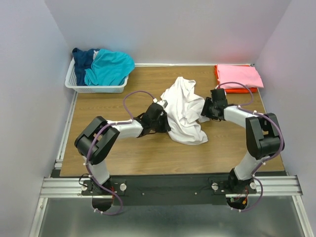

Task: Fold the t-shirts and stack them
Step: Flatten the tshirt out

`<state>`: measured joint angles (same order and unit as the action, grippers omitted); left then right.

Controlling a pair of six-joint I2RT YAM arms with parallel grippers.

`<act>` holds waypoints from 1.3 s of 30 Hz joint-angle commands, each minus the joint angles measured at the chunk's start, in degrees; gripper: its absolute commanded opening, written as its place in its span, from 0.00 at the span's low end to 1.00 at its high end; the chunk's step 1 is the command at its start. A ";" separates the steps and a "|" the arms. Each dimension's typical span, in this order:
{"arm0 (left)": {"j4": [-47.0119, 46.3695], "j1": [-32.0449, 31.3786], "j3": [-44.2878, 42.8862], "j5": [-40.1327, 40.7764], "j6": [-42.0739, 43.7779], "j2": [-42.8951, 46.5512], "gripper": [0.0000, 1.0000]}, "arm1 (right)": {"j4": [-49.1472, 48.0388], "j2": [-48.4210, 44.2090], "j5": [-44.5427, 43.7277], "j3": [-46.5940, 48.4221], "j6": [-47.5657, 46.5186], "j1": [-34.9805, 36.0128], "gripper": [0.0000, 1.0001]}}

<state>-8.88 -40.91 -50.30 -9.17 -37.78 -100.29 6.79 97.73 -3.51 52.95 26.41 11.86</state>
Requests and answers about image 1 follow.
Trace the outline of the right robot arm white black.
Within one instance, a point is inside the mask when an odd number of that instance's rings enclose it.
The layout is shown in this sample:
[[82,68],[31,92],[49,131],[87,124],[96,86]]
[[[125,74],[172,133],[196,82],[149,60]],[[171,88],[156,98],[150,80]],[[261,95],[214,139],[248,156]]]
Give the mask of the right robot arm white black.
[[241,105],[229,104],[222,88],[213,89],[210,94],[205,99],[201,115],[212,120],[229,121],[245,129],[247,152],[230,171],[228,179],[218,184],[229,193],[241,193],[253,182],[258,169],[284,150],[284,138],[275,114],[261,114]]

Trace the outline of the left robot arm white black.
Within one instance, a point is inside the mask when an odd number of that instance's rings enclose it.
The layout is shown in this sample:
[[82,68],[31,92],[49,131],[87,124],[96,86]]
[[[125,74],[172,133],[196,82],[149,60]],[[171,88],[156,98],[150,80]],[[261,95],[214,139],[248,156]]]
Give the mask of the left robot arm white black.
[[75,147],[84,159],[92,188],[104,195],[109,191],[110,173],[105,158],[115,142],[124,138],[140,138],[149,134],[167,133],[171,130],[166,100],[154,101],[141,115],[123,121],[96,117],[75,140]]

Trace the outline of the white t shirt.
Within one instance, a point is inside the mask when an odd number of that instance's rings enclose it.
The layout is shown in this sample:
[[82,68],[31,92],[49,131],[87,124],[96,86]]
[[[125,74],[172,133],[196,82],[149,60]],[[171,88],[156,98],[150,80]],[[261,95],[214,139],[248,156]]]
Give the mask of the white t shirt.
[[201,123],[209,118],[201,116],[205,99],[195,94],[195,80],[178,77],[174,84],[160,96],[167,101],[165,111],[171,130],[170,138],[184,145],[200,145],[208,142]]

